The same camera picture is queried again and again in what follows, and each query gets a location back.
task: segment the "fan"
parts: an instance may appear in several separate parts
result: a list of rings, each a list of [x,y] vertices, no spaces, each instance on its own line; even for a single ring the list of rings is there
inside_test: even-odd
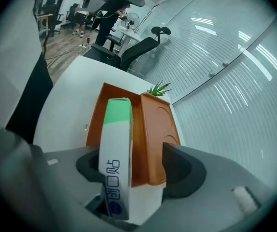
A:
[[[135,30],[139,26],[139,16],[136,13],[129,13],[126,16],[127,19],[121,22],[121,26]]]

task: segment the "white table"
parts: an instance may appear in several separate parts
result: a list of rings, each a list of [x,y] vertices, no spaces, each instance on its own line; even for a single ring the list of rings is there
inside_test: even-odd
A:
[[[126,50],[127,45],[129,44],[131,39],[135,40],[137,42],[141,42],[143,40],[132,29],[126,29],[126,28],[124,28],[122,26],[116,27],[115,29],[120,31],[122,34],[124,34],[126,36],[125,39],[123,40],[123,44],[122,44],[121,49],[120,49],[119,54],[118,54],[118,56],[120,56],[120,57],[122,56],[122,54]]]
[[[41,111],[33,143],[43,152],[73,149],[86,145],[92,114],[103,83],[109,83],[140,94],[151,84],[110,65],[78,56],[61,75],[50,92]],[[168,95],[162,97],[169,102]],[[181,145],[185,145],[180,125],[170,105]],[[130,219],[135,224],[144,223],[161,205],[159,186],[144,185],[130,191]]]

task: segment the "white desk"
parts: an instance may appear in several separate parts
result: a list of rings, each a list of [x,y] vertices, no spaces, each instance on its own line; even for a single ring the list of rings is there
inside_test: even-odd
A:
[[[123,44],[121,46],[121,49],[119,51],[118,56],[122,56],[122,54],[124,53],[124,51],[126,50],[127,45],[130,42],[130,39],[135,40],[137,42],[141,42],[143,39],[136,34],[132,29],[126,29],[122,26],[116,27],[116,30],[120,31],[122,34],[125,35],[125,39],[123,40]]]
[[[140,94],[151,84],[90,58],[78,56],[61,75],[50,92],[41,111],[33,143],[43,152],[67,150],[86,145],[91,117],[100,94],[102,84],[106,82],[131,92]],[[169,102],[168,95],[163,100]],[[172,114],[180,137],[185,145],[180,125],[173,107]],[[160,186],[144,185],[132,188],[130,192],[130,219],[135,224],[144,223],[161,205]]]

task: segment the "wooden floor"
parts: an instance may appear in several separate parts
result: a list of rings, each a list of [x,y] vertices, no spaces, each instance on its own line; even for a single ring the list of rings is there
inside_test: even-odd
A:
[[[79,34],[72,35],[72,29],[61,29],[60,34],[55,33],[50,37],[46,44],[45,59],[50,77],[55,84],[65,69],[72,63],[78,55],[84,55],[96,41],[98,32],[93,31],[90,34],[89,48],[83,48],[79,45],[87,43],[89,32],[85,30],[85,35],[80,38]],[[104,47],[110,47],[110,41],[106,41]]]

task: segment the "green plant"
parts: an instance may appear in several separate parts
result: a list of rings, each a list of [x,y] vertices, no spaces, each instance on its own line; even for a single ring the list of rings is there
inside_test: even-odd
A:
[[[150,89],[147,90],[147,92],[154,96],[163,96],[166,92],[171,90],[171,89],[164,90],[167,86],[170,85],[170,83],[164,84],[163,86],[160,87],[161,83],[162,81],[158,82],[154,88],[152,88],[151,86]]]

